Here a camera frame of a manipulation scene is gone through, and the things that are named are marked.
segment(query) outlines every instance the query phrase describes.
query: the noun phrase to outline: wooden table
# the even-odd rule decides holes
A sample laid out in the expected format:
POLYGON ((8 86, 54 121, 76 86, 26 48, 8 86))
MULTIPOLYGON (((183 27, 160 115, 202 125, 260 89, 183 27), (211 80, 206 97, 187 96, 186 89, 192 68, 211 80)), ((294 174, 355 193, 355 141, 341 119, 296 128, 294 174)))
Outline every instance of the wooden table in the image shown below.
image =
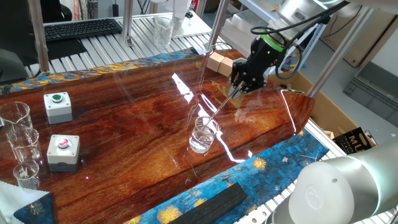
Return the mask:
MULTIPOLYGON (((234 50, 221 54, 242 57, 234 50)), ((298 133, 314 99, 273 85, 242 95, 216 116, 221 132, 206 154, 188 139, 194 120, 212 114, 228 78, 205 68, 208 55, 47 85, 0 97, 30 106, 44 161, 52 134, 80 137, 77 173, 41 177, 57 223, 121 223, 298 133), (43 95, 66 91, 73 121, 49 125, 43 95)), ((0 180, 17 184, 16 160, 0 132, 0 180)))

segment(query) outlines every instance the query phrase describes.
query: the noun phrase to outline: cardboard box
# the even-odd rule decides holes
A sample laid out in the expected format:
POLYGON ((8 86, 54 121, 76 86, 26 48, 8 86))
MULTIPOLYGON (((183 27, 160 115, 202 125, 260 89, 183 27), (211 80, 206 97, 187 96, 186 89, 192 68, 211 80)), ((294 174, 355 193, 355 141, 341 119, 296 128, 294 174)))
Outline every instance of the cardboard box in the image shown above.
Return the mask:
MULTIPOLYGON (((287 77, 291 72, 281 73, 282 77, 287 77)), ((312 86, 312 83, 305 78, 303 74, 298 72, 294 77, 288 80, 278 79, 275 75, 269 75, 269 80, 272 80, 275 84, 291 84, 294 90, 300 90, 307 92, 312 86)), ((315 106, 312 110, 312 117, 314 122, 322 129, 331 131, 335 136, 347 133, 358 128, 358 125, 354 123, 344 112, 337 107, 334 102, 326 97, 325 94, 320 92, 316 97, 315 106)), ((368 138, 372 147, 376 144, 368 138)))

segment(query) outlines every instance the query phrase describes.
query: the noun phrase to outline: cable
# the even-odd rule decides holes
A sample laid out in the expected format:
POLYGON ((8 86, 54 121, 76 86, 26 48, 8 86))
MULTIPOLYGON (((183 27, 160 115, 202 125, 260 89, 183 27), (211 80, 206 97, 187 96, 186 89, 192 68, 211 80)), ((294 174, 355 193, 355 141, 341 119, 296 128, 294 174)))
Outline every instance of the cable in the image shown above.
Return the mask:
POLYGON ((139 7, 141 9, 141 15, 144 15, 144 9, 142 8, 141 0, 138 0, 138 5, 139 5, 139 7))
POLYGON ((223 45, 223 44, 225 44, 225 45, 227 45, 227 46, 231 47, 232 49, 234 48, 234 47, 232 47, 232 45, 231 45, 231 44, 229 44, 229 43, 226 43, 226 42, 216 42, 216 44, 218 44, 218 45, 213 45, 213 46, 214 46, 214 47, 217 47, 217 46, 220 46, 220 45, 223 45))
POLYGON ((91 14, 91 9, 88 7, 88 4, 86 4, 86 7, 87 7, 88 14, 90 15, 90 19, 94 19, 93 15, 91 14))
POLYGON ((150 1, 148 1, 147 8, 145 9, 145 14, 147 14, 149 5, 150 5, 150 1))
POLYGON ((304 21, 298 22, 298 23, 293 24, 293 25, 291 25, 291 26, 287 26, 287 27, 285 27, 285 28, 281 28, 281 29, 278 29, 278 30, 270 31, 270 32, 264 32, 264 31, 257 32, 257 31, 255 31, 255 30, 258 30, 258 29, 263 29, 263 30, 264 30, 265 27, 253 27, 253 28, 250 30, 250 32, 251 32, 252 34, 256 34, 256 35, 262 35, 262 34, 267 35, 267 34, 273 34, 273 33, 276 33, 276 32, 282 32, 282 31, 285 31, 285 30, 288 30, 288 29, 291 29, 291 28, 300 26, 300 25, 302 25, 302 24, 306 24, 306 23, 308 23, 308 22, 310 22, 310 21, 312 21, 312 20, 314 20, 314 19, 316 19, 316 18, 319 18, 319 17, 324 16, 324 15, 326 15, 326 14, 330 14, 330 12, 334 13, 334 12, 336 12, 336 11, 339 11, 341 8, 345 7, 345 6, 348 5, 348 4, 349 4, 349 2, 343 1, 343 2, 341 2, 341 3, 339 3, 339 4, 335 5, 335 6, 331 7, 330 9, 327 9, 327 10, 325 10, 325 11, 323 11, 323 12, 321 12, 321 13, 319 13, 319 14, 317 14, 317 15, 315 15, 315 16, 309 18, 309 19, 306 19, 306 20, 304 20, 304 21))
MULTIPOLYGON (((270 28, 270 27, 265 27, 265 30, 275 31, 275 29, 270 28)), ((282 34, 280 34, 280 32, 277 32, 276 34, 277 34, 280 38, 282 38, 282 40, 284 41, 284 43, 279 42, 279 40, 277 40, 275 37, 273 37, 273 36, 271 36, 271 35, 269 35, 269 37, 272 38, 272 40, 274 40, 274 41, 277 42, 278 44, 285 46, 286 43, 287 43, 286 38, 285 38, 282 34)))
MULTIPOLYGON (((309 30, 309 28, 311 28, 312 26, 314 26, 315 24, 318 24, 318 23, 321 23, 321 21, 323 21, 325 18, 327 18, 327 17, 330 17, 333 13, 335 13, 335 11, 329 11, 329 12, 327 12, 326 14, 324 14, 323 16, 321 16, 321 17, 319 17, 317 20, 315 20, 314 22, 312 22, 312 23, 310 23, 308 26, 306 26, 306 28, 304 28, 304 29, 302 29, 299 33, 297 33, 296 34, 296 36, 294 36, 293 38, 292 38, 292 40, 290 40, 290 42, 287 44, 287 45, 285 45, 285 47, 284 47, 284 49, 283 49, 283 51, 282 51, 282 55, 285 55, 286 53, 287 53, 287 51, 288 51, 288 49, 294 44, 294 41, 297 39, 297 38, 299 38, 299 37, 301 37, 307 30, 309 30)), ((295 67, 295 70, 293 71, 293 73, 289 76, 289 77, 287 77, 287 78, 283 78, 283 77, 281 77, 280 75, 279 75, 279 67, 280 67, 280 64, 281 64, 281 62, 283 61, 283 59, 282 58, 278 58, 277 59, 277 62, 275 63, 275 65, 276 65, 276 69, 275 69, 275 75, 278 77, 278 78, 280 78, 280 79, 282 79, 282 80, 286 80, 286 79, 289 79, 289 78, 292 78, 297 72, 298 72, 298 68, 300 67, 300 64, 302 63, 302 52, 303 52, 303 50, 302 50, 302 48, 301 48, 301 46, 299 46, 299 45, 297 45, 297 49, 298 49, 298 51, 300 52, 300 60, 298 61, 298 63, 297 63, 297 65, 296 65, 296 67, 295 67)))
POLYGON ((330 34, 331 29, 333 28, 333 26, 331 26, 330 27, 330 31, 329 31, 329 35, 324 36, 323 38, 331 37, 331 36, 337 34, 338 32, 340 32, 341 30, 343 30, 346 26, 348 26, 348 24, 350 24, 359 15, 359 12, 361 11, 361 9, 362 9, 362 6, 359 8, 358 12, 355 14, 354 17, 352 17, 344 26, 342 26, 340 29, 338 29, 336 32, 334 32, 332 34, 330 34))
POLYGON ((331 30, 332 30, 333 27, 335 26, 337 19, 338 19, 338 15, 336 15, 336 19, 333 21, 333 23, 332 23, 331 26, 330 26, 329 36, 326 36, 325 38, 330 37, 331 30))

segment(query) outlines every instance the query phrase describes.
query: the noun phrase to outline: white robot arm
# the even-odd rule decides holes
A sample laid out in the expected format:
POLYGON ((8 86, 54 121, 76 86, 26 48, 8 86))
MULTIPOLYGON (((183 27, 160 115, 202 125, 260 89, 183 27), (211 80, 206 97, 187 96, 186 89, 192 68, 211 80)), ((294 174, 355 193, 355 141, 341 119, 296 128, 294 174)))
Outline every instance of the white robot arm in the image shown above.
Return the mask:
POLYGON ((398 139, 306 166, 267 224, 346 224, 398 204, 398 139))

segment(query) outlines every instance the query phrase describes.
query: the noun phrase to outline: black keyboard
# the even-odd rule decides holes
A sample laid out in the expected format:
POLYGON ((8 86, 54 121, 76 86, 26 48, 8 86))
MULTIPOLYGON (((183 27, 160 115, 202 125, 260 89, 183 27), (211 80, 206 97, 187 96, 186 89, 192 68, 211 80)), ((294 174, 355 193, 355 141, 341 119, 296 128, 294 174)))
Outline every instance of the black keyboard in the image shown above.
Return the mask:
POLYGON ((44 26, 46 41, 92 37, 121 31, 122 27, 114 19, 98 19, 44 26))

